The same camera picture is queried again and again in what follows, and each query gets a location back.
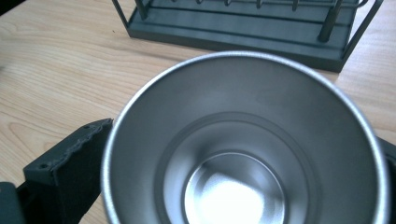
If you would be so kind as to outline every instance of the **black metal rack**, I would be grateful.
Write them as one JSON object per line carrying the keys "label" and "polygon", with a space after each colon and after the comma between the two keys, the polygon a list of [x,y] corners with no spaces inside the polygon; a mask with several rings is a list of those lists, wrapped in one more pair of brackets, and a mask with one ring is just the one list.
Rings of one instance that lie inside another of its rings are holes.
{"label": "black metal rack", "polygon": [[356,11],[368,0],[135,0],[130,37],[199,49],[249,49],[340,72],[382,0],[375,0],[350,38]]}

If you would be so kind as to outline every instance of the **metal mug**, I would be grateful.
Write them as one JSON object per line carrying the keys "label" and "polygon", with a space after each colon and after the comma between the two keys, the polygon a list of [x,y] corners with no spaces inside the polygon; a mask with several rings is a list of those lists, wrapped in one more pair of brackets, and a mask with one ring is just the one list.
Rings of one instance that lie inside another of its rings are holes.
{"label": "metal mug", "polygon": [[229,51],[144,86],[108,139],[112,223],[387,223],[386,160],[363,114],[310,68]]}

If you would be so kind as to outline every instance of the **wooden table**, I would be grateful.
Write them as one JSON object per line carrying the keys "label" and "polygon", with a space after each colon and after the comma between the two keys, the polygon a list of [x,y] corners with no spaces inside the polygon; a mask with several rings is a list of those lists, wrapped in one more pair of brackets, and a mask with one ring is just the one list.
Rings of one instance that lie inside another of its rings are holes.
{"label": "wooden table", "polygon": [[[319,72],[396,144],[394,15],[396,0],[385,0],[342,73]],[[110,0],[27,0],[9,11],[0,18],[0,181],[18,186],[22,168],[75,129],[115,118],[151,78],[208,52],[131,39]],[[101,199],[82,223],[106,223]]]}

